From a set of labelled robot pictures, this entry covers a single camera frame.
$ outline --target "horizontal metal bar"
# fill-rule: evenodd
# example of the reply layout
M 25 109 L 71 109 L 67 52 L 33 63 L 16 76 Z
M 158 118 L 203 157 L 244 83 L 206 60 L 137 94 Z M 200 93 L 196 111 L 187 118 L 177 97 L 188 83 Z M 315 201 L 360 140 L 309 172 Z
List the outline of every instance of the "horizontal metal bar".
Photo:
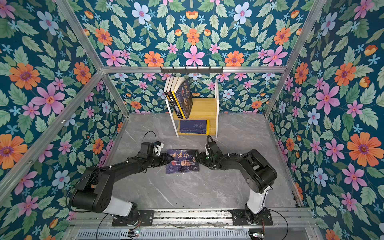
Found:
M 111 96 L 115 100 L 116 104 L 119 106 L 120 111 L 124 115 L 124 117 L 128 117 L 129 112 L 127 107 L 124 104 L 124 101 L 121 98 L 121 95 L 119 94 L 116 86 L 112 83 L 112 79 L 108 74 L 104 74 L 103 81 L 105 85 L 107 86 L 109 92 L 111 93 Z
M 181 73 L 185 74 L 185 67 L 163 67 L 163 71 L 168 73 Z M 199 70 L 207 71 L 209 67 L 199 67 Z M 211 67 L 212 73 L 214 71 L 221 71 L 221 67 Z M 285 66 L 256 66 L 256 67 L 223 67 L 224 73 L 283 73 Z M 187 72 L 194 71 L 198 73 L 197 67 L 187 67 Z M 103 73 L 161 73 L 160 67 L 103 67 Z
M 92 64 L 95 66 L 96 70 L 100 70 L 103 67 L 103 63 L 101 62 L 99 55 L 93 48 L 87 35 L 85 35 L 84 28 L 79 22 L 68 0 L 56 0 L 55 2 L 67 20 L 68 24 L 70 25 L 72 31 L 76 35 L 77 39 L 79 40 L 81 46 L 87 53 Z
M 279 82 L 277 83 L 275 90 L 273 91 L 273 94 L 269 100 L 269 104 L 267 109 L 264 112 L 265 116 L 268 116 L 268 114 L 271 112 L 274 104 L 277 101 L 277 98 L 279 97 L 280 92 L 282 91 L 284 87 L 285 80 L 288 79 L 292 68 L 297 61 L 297 58 L 299 57 L 299 54 L 301 50 L 304 47 L 304 44 L 309 36 L 309 34 L 312 31 L 312 28 L 319 17 L 319 14 L 321 13 L 321 9 L 323 8 L 324 4 L 327 2 L 327 0 L 315 0 L 315 2 L 312 5 L 312 8 L 308 14 L 307 19 L 304 22 L 303 29 L 300 33 L 299 38 L 296 41 L 295 46 L 292 49 L 291 54 L 289 55 L 287 65 L 286 65 L 286 72 L 280 77 Z
M 89 82 L 77 93 L 72 101 L 53 120 L 51 125 L 33 143 L 23 157 L 4 176 L 0 182 L 0 205 L 20 182 L 20 179 L 28 173 L 31 166 L 45 151 L 47 145 L 56 137 L 65 121 L 71 118 L 72 114 L 77 110 L 89 93 L 96 87 L 102 75 L 101 71 L 98 71 L 91 77 Z

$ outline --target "pink flower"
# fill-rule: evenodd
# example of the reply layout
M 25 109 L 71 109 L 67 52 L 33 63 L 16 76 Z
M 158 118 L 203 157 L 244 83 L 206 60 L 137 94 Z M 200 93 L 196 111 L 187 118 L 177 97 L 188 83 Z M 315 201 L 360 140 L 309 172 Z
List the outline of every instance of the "pink flower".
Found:
M 262 50 L 261 50 L 260 52 L 258 52 L 257 54 L 258 54 L 257 58 L 264 59 L 264 57 L 268 56 L 268 51 L 262 49 Z
M 69 144 L 68 141 L 65 141 L 65 142 L 61 142 L 60 143 L 60 146 L 59 147 L 59 151 L 61 151 L 61 154 L 64 155 L 65 152 L 70 152 L 70 147 L 72 146 L 72 144 Z
M 353 10 L 355 13 L 357 13 L 354 20 L 358 19 L 359 17 L 365 18 L 367 11 L 375 6 L 375 3 L 373 3 L 372 0 L 361 0 L 360 4 L 361 6 L 357 6 L 355 10 Z
M 352 187 L 355 191 L 359 190 L 359 184 L 362 187 L 367 186 L 367 183 L 363 179 L 360 178 L 364 175 L 364 170 L 358 169 L 355 172 L 355 167 L 351 163 L 348 165 L 348 169 L 349 169 L 349 171 L 345 168 L 342 170 L 343 173 L 346 176 L 348 176 L 348 177 L 344 178 L 344 183 L 351 184 L 351 182 L 352 182 Z
M 184 57 L 189 58 L 187 62 L 185 63 L 187 66 L 192 65 L 195 67 L 197 65 L 203 65 L 203 61 L 200 59 L 204 57 L 205 53 L 203 52 L 197 52 L 197 47 L 193 45 L 191 47 L 191 53 L 185 52 L 183 53 Z
M 340 159 L 344 159 L 344 154 L 342 154 L 340 151 L 344 149 L 344 145 L 338 144 L 336 145 L 336 139 L 332 139 L 331 141 L 332 145 L 329 142 L 325 143 L 325 146 L 330 149 L 325 154 L 327 156 L 332 156 L 333 162 L 337 162 L 337 157 Z
M 310 144 L 310 146 L 312 147 L 312 152 L 315 152 L 316 154 L 319 154 L 319 150 L 321 151 L 321 147 L 319 146 L 320 145 L 320 141 L 316 141 L 316 140 L 312 140 L 313 143 Z
M 288 157 L 287 157 L 288 149 L 284 149 L 283 144 L 281 144 L 281 145 L 280 145 L 280 150 L 281 150 L 281 153 L 283 154 L 284 160 L 285 160 L 286 162 L 288 162 Z
M 168 77 L 172 77 L 172 74 L 170 74 L 170 73 L 160 73 L 160 76 L 162 76 L 161 80 L 165 81 L 165 80 L 167 80 Z
M 296 172 L 297 166 L 294 163 L 291 163 L 292 172 Z
M 295 91 L 292 93 L 293 101 L 300 101 L 300 97 L 303 96 L 303 93 L 301 93 L 301 87 L 297 88 L 295 87 Z
M 31 103 L 39 106 L 44 104 L 44 107 L 41 109 L 43 116 L 48 116 L 51 113 L 51 109 L 56 114 L 61 113 L 64 109 L 64 105 L 59 101 L 64 99 L 65 94 L 55 94 L 55 86 L 52 83 L 48 85 L 47 90 L 48 92 L 46 92 L 44 88 L 37 87 L 37 92 L 42 96 L 42 98 L 34 97 L 32 98 Z
M 176 48 L 176 44 L 172 45 L 171 43 L 169 44 L 169 47 L 168 47 L 168 50 L 169 50 L 169 53 L 174 53 L 176 54 L 176 52 L 179 50 L 178 48 Z
M 30 179 L 36 177 L 36 175 L 37 175 L 37 171 L 33 171 L 28 173 L 25 177 L 23 177 L 15 188 L 15 194 L 19 195 L 23 191 L 24 186 L 33 187 L 34 185 L 33 181 Z
M 341 196 L 344 198 L 343 200 L 341 200 L 341 203 L 344 204 L 344 205 L 347 205 L 348 211 L 351 211 L 352 209 L 354 211 L 358 210 L 358 208 L 356 207 L 356 203 L 358 201 L 356 199 L 354 199 L 354 198 L 351 199 L 351 194 L 349 192 L 347 192 L 347 195 L 342 193 Z
M 228 77 L 229 75 L 231 75 L 231 73 L 222 73 L 220 75 L 217 75 L 216 79 L 220 79 L 220 82 L 222 83 L 224 80 L 229 79 L 229 77 Z
M 12 7 L 11 5 L 7 5 L 7 0 L 0 0 L 0 16 L 2 18 L 6 18 L 7 15 L 8 17 L 15 19 L 15 16 L 13 13 L 16 9 Z
M 145 90 L 145 89 L 147 89 L 148 86 L 147 86 L 147 83 L 146 83 L 146 82 L 142 82 L 142 81 L 140 81 L 140 82 L 139 82 L 139 87 Z
M 98 83 L 97 83 L 97 86 L 96 86 L 96 91 L 97 92 L 100 92 L 100 90 L 103 90 L 103 84 L 104 82 L 102 80 L 100 80 Z
M 216 83 L 213 83 L 212 81 L 210 83 L 207 84 L 208 86 L 208 89 L 210 90 L 215 90 L 216 88 Z
M 85 98 L 85 102 L 87 103 L 88 101 L 93 102 L 93 96 L 95 94 L 93 92 L 90 92 L 89 95 Z
M 297 118 L 297 116 L 299 115 L 299 110 L 300 110 L 300 108 L 297 108 L 296 106 L 294 107 L 292 115 L 295 118 Z
M 101 156 L 100 158 L 100 162 L 98 164 L 98 167 L 102 167 L 105 163 L 105 160 L 108 158 L 108 154 L 109 154 L 109 151 L 111 149 L 111 145 L 108 144 L 107 145 L 107 148 L 106 149 L 103 149 L 102 153 L 104 154 L 103 156 Z
M 316 90 L 318 91 L 319 89 L 323 89 L 323 85 L 325 84 L 325 81 L 324 81 L 324 78 L 320 78 L 320 79 L 317 79 L 316 80 L 316 84 L 314 85 L 316 88 Z
M 59 90 L 60 89 L 60 91 L 64 91 L 64 88 L 67 86 L 67 85 L 65 85 L 64 83 L 64 80 L 63 79 L 58 79 L 58 78 L 55 78 L 55 81 L 54 82 L 52 82 L 52 84 L 53 85 L 55 85 L 56 86 L 56 90 Z
M 331 111 L 331 106 L 339 106 L 340 102 L 337 98 L 333 98 L 339 92 L 339 86 L 333 87 L 329 90 L 328 83 L 324 84 L 323 93 L 316 93 L 316 98 L 321 100 L 317 103 L 316 109 L 322 109 L 324 107 L 324 112 L 326 115 Z
M 211 3 L 216 3 L 216 5 L 218 6 L 220 4 L 220 0 L 209 0 Z
M 249 80 L 248 82 L 244 82 L 244 86 L 243 87 L 245 87 L 245 89 L 248 89 L 248 88 L 251 88 L 252 85 L 253 85 L 253 83 L 251 82 L 251 80 Z
M 68 213 L 67 220 L 68 220 L 68 221 L 72 221 L 75 217 L 76 217 L 76 212 L 70 211 L 70 212 Z
M 236 73 L 236 76 L 235 78 L 238 79 L 239 81 L 241 81 L 243 78 L 247 78 L 247 73 Z
M 105 46 L 104 47 L 104 50 L 106 51 L 105 52 L 101 52 L 100 55 L 103 57 L 103 58 L 107 58 L 107 65 L 108 66 L 112 66 L 113 64 L 115 64 L 116 67 L 120 67 L 120 63 L 122 64 L 125 64 L 126 61 L 122 58 L 119 58 L 120 57 L 120 51 L 119 50 L 114 50 L 113 53 L 112 53 L 112 50 Z
M 285 80 L 285 90 L 288 90 L 288 92 L 293 88 L 293 77 L 288 77 L 287 80 Z
M 86 115 L 87 115 L 89 118 L 95 116 L 95 114 L 94 114 L 95 109 L 92 109 L 92 107 L 87 107 L 87 108 L 85 108 L 85 111 L 86 111 Z
M 281 52 L 283 50 L 283 45 L 280 45 L 277 49 L 276 52 L 269 49 L 268 50 L 268 56 L 269 58 L 265 58 L 263 60 L 263 63 L 269 63 L 268 66 L 274 66 L 275 63 L 276 65 L 281 65 L 283 64 L 283 60 L 281 58 L 285 57 L 288 52 Z
M 44 162 L 45 157 L 52 157 L 52 152 L 49 151 L 53 148 L 53 144 L 48 144 L 45 151 L 39 156 L 39 162 Z
M 211 44 L 211 48 L 209 50 L 212 52 L 212 54 L 218 53 L 220 47 L 217 45 L 217 43 L 215 43 L 215 45 Z
M 20 208 L 19 217 L 25 213 L 26 216 L 31 215 L 32 209 L 39 207 L 39 204 L 35 203 L 39 200 L 39 197 L 34 197 L 29 195 L 26 197 L 25 202 L 19 203 L 17 206 Z
M 163 0 L 163 4 L 166 6 L 168 4 L 168 2 L 172 3 L 173 0 Z
M 127 50 L 120 50 L 120 57 L 124 57 L 125 60 L 131 59 L 131 53 L 127 52 Z
M 152 82 L 152 79 L 156 79 L 155 73 L 143 73 L 144 79 L 148 79 L 148 81 Z
M 34 119 L 35 115 L 40 115 L 40 112 L 37 111 L 39 106 L 33 106 L 31 102 L 28 103 L 28 106 L 24 105 L 22 108 L 25 110 L 25 112 L 23 112 L 24 116 L 29 115 L 32 119 Z
M 347 107 L 349 108 L 349 110 L 347 111 L 348 114 L 351 114 L 353 118 L 356 117 L 356 113 L 357 114 L 362 114 L 362 111 L 360 110 L 362 108 L 363 104 L 360 103 L 358 104 L 358 102 L 355 100 L 353 101 L 353 105 L 352 104 L 348 104 Z

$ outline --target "shelf board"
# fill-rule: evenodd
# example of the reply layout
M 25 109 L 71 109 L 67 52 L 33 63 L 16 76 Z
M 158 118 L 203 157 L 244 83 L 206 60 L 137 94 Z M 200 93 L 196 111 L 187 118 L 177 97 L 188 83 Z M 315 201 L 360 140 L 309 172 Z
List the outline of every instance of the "shelf board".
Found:
M 188 120 L 216 119 L 216 114 L 217 114 L 216 98 L 192 98 L 192 101 L 193 101 L 193 105 L 192 105 L 191 114 L 189 115 Z M 172 116 L 174 120 L 180 120 L 177 117 L 175 111 L 173 111 Z

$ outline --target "book cover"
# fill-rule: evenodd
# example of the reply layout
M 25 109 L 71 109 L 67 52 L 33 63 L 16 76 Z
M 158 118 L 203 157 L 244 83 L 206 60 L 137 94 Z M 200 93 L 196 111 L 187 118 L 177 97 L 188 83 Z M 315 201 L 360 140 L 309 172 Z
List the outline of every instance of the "book cover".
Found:
M 208 120 L 180 120 L 180 134 L 208 134 Z
M 175 97 L 180 104 L 180 108 L 185 116 L 185 119 L 188 119 L 193 105 L 192 94 L 188 81 L 184 81 L 176 90 Z
M 166 174 L 179 172 L 198 172 L 200 165 L 196 162 L 196 157 L 199 154 L 198 150 L 194 149 L 168 149 L 167 154 L 174 159 L 166 167 Z

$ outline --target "cable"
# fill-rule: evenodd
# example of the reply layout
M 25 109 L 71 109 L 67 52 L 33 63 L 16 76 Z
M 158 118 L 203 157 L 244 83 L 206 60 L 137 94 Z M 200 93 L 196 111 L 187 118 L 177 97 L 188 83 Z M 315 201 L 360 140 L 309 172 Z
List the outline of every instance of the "cable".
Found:
M 279 212 L 276 212 L 275 210 L 272 210 L 272 209 L 268 209 L 268 210 L 269 210 L 269 211 L 274 211 L 275 213 L 279 214 L 280 216 L 282 216 L 282 217 L 284 218 L 284 220 L 285 220 L 285 222 L 286 222 L 286 224 L 287 224 L 287 232 L 285 233 L 285 236 L 281 239 L 281 240 L 284 240 L 285 237 L 287 236 L 287 234 L 288 234 L 288 230 L 289 230 L 289 225 L 288 225 L 287 220 L 286 220 L 285 217 L 284 217 L 283 215 L 281 215 Z
M 143 143 L 145 136 L 146 136 L 149 132 L 153 132 L 153 134 L 155 135 L 155 142 L 157 142 L 156 133 L 155 133 L 154 131 L 148 131 L 148 132 L 146 132 L 146 133 L 144 134 L 144 137 L 143 137 L 143 139 L 141 140 L 141 143 Z
M 99 227 L 100 227 L 100 225 L 101 225 L 101 222 L 104 220 L 104 218 L 105 218 L 106 216 L 108 216 L 108 214 L 106 214 L 106 215 L 102 218 L 102 220 L 101 220 L 100 223 L 99 223 L 99 226 L 97 227 L 97 230 L 96 230 L 96 240 L 99 240 L 99 239 L 97 238 L 97 234 L 99 233 Z

